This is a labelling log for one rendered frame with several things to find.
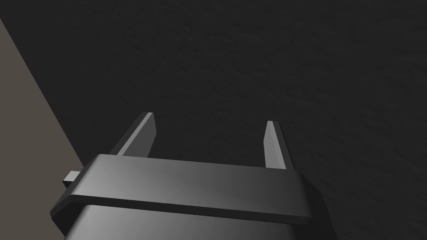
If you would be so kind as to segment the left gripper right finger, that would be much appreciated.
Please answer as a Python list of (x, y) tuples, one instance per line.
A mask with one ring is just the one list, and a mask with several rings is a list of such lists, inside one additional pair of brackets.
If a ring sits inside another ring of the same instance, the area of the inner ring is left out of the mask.
[(287, 142), (278, 121), (268, 121), (264, 134), (264, 159), (267, 168), (295, 170)]

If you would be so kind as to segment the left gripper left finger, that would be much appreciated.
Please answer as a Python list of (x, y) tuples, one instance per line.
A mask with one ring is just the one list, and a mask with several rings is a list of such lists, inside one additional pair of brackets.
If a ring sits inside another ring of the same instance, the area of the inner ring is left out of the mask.
[(152, 112), (143, 112), (110, 151), (111, 155), (147, 158), (156, 137)]

